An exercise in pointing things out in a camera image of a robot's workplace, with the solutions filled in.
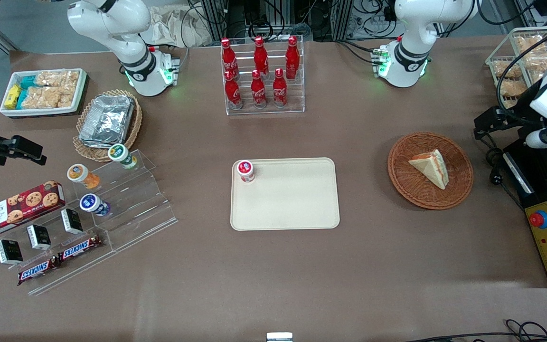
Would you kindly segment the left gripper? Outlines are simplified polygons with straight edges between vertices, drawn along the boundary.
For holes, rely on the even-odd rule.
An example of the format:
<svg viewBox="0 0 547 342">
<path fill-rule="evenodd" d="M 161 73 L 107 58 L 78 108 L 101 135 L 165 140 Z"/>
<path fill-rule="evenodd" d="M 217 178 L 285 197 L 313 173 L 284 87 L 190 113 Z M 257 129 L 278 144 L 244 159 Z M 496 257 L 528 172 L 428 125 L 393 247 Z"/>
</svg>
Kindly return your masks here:
<svg viewBox="0 0 547 342">
<path fill-rule="evenodd" d="M 499 130 L 510 131 L 518 138 L 544 128 L 541 116 L 533 110 L 505 110 L 499 106 L 491 106 L 474 119 L 473 137 L 482 140 L 486 135 Z"/>
</svg>

